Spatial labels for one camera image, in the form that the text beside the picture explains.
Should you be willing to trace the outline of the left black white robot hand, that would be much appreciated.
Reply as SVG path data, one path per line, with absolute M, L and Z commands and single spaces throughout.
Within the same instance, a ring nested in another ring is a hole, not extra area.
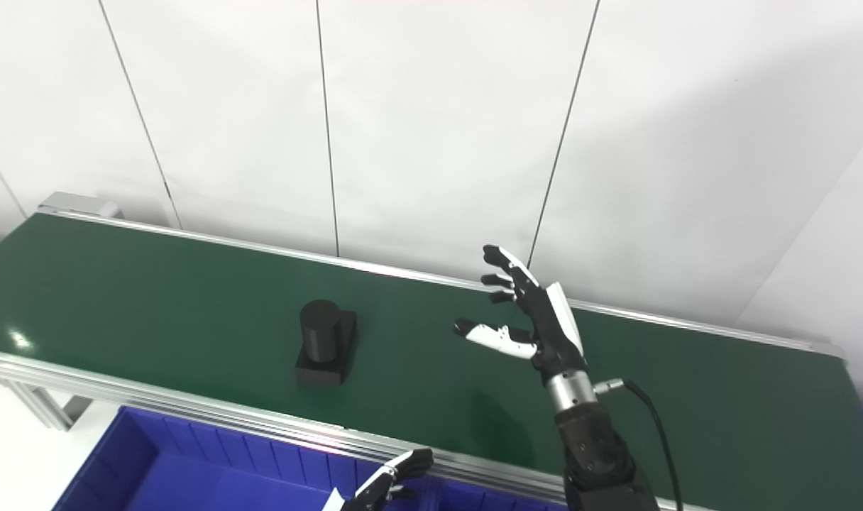
M 434 450 L 411 449 L 383 463 L 345 499 L 334 489 L 324 504 L 324 510 L 383 510 L 389 502 L 417 500 L 421 493 L 405 486 L 405 480 L 422 478 L 434 465 Z

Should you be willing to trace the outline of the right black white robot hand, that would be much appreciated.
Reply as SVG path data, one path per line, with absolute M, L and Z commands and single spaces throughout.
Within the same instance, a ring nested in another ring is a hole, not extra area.
M 467 318 L 454 321 L 455 334 L 477 345 L 529 360 L 547 383 L 555 376 L 587 372 L 580 331 L 564 289 L 558 282 L 543 287 L 520 259 L 500 246 L 483 246 L 483 260 L 500 269 L 481 276 L 491 303 L 513 303 L 531 320 L 531 332 L 510 326 L 493 326 Z

